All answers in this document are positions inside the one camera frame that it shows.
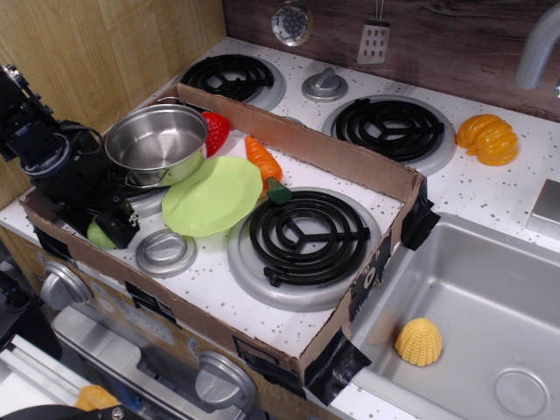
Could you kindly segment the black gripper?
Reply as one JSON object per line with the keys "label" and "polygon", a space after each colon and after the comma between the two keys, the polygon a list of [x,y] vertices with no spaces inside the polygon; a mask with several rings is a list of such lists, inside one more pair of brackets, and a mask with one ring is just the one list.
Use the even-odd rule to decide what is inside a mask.
{"label": "black gripper", "polygon": [[126,249],[140,230],[137,212],[111,179],[112,163],[104,138],[78,122],[57,122],[46,137],[49,150],[29,164],[31,182],[52,199],[49,210],[82,236],[96,223],[118,249]]}

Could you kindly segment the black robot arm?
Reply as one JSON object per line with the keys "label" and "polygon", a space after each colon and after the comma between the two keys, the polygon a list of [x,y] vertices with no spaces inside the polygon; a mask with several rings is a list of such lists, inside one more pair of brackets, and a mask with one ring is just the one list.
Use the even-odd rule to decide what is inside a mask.
{"label": "black robot arm", "polygon": [[102,135],[55,119],[13,65],[1,67],[1,155],[17,158],[49,209],[81,235],[95,222],[125,249],[139,231],[136,212],[111,178]]}

